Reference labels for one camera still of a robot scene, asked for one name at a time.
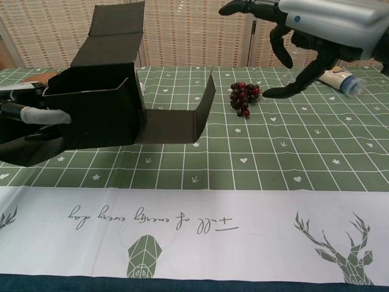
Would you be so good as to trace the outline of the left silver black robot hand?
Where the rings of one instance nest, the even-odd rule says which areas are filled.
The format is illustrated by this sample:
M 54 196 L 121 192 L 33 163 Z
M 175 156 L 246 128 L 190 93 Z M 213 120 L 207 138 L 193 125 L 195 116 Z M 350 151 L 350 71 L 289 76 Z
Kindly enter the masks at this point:
M 1 86 L 1 142 L 28 136 L 40 127 L 70 124 L 71 116 L 49 109 L 43 100 L 46 86 L 39 81 Z

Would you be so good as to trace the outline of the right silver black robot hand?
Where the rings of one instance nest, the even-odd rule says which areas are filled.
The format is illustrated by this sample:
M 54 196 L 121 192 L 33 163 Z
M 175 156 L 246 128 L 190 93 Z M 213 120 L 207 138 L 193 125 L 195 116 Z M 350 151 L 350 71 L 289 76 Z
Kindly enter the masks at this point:
M 270 31 L 275 56 L 287 68 L 293 61 L 283 37 L 293 31 L 292 43 L 314 50 L 310 62 L 293 83 L 270 88 L 263 96 L 287 99 L 304 91 L 339 60 L 353 62 L 374 59 L 388 75 L 388 3 L 380 1 L 230 1 L 219 14 L 251 13 L 276 26 Z

